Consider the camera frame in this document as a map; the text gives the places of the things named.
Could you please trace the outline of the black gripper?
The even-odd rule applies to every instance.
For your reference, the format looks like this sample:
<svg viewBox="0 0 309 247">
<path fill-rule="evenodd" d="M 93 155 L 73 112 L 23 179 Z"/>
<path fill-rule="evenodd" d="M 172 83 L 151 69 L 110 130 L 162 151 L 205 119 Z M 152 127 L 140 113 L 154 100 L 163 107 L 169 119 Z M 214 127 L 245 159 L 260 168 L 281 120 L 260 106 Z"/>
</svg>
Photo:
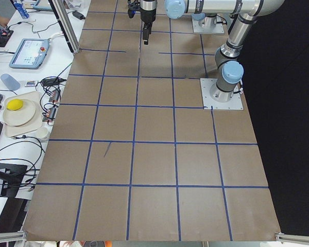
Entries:
<svg viewBox="0 0 309 247">
<path fill-rule="evenodd" d="M 140 8 L 141 20 L 144 22 L 142 39 L 148 45 L 152 23 L 156 20 L 157 0 L 140 0 Z"/>
</svg>

